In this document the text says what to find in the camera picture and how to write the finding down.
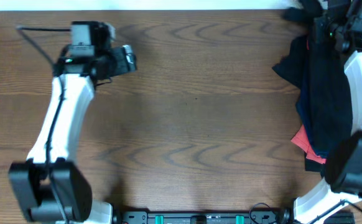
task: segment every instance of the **black cloth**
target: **black cloth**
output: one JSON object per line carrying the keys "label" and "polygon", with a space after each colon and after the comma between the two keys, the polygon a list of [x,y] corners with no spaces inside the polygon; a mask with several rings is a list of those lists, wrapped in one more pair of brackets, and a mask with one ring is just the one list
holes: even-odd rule
{"label": "black cloth", "polygon": [[[318,12],[300,9],[288,10],[286,14],[288,12],[293,14],[284,18],[302,19],[308,28],[312,20],[307,18],[318,15]],[[353,120],[350,86],[333,43],[315,43],[311,33],[298,37],[292,41],[289,56],[273,70],[301,89],[297,112],[313,150],[326,158],[330,150],[351,136]]]}

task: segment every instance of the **wooden tabletop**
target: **wooden tabletop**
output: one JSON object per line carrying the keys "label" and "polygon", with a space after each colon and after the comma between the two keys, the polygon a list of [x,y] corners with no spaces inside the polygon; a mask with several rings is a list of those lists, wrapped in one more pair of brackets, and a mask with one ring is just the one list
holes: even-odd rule
{"label": "wooden tabletop", "polygon": [[[0,12],[0,223],[25,222],[7,172],[37,139],[51,92],[50,67],[17,24],[105,21],[118,45],[135,49],[138,72],[99,87],[83,123],[78,166],[94,198],[123,209],[249,210],[307,193],[320,176],[304,171],[290,142],[299,90],[271,70],[305,31],[281,13]],[[30,35],[53,58],[70,42]]]}

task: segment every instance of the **pink cloth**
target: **pink cloth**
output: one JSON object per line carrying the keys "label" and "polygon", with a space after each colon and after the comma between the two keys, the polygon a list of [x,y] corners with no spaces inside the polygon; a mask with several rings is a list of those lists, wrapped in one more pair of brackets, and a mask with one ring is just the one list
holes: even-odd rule
{"label": "pink cloth", "polygon": [[308,140],[307,133],[305,132],[304,125],[301,126],[299,132],[297,132],[297,134],[292,138],[291,142],[296,146],[299,146],[302,150],[304,150],[304,152],[307,153],[307,159],[313,160],[320,164],[326,163],[326,159],[322,159],[320,156],[317,156],[313,151]]}

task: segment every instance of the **white wall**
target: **white wall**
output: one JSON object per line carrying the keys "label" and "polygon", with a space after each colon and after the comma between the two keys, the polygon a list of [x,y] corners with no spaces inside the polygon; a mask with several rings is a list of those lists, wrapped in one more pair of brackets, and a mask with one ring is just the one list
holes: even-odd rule
{"label": "white wall", "polygon": [[0,0],[0,11],[285,9],[292,6],[299,7],[298,0]]}

